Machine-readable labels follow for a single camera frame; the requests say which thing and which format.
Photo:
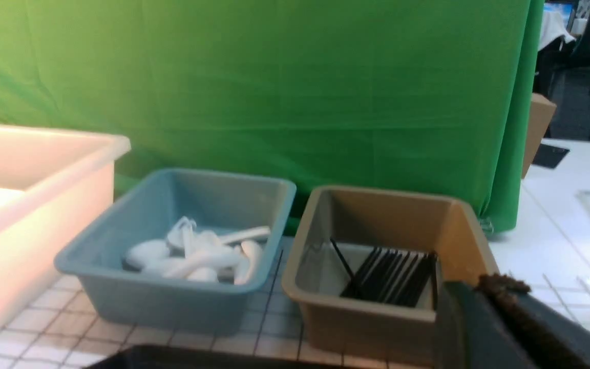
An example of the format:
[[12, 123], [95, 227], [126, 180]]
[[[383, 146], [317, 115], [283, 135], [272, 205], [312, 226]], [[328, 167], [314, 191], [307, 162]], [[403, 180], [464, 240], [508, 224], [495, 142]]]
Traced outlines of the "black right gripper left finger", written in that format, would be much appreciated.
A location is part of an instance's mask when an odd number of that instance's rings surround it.
[[436, 306], [433, 367], [530, 368], [531, 358], [485, 294], [445, 282]]

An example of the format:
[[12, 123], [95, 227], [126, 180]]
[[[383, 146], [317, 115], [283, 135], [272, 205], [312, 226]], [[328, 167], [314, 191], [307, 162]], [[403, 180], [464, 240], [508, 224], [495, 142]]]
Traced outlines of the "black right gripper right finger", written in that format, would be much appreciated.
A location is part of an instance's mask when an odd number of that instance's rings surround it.
[[482, 292], [538, 368], [590, 368], [590, 331], [531, 295], [509, 275], [481, 275]]

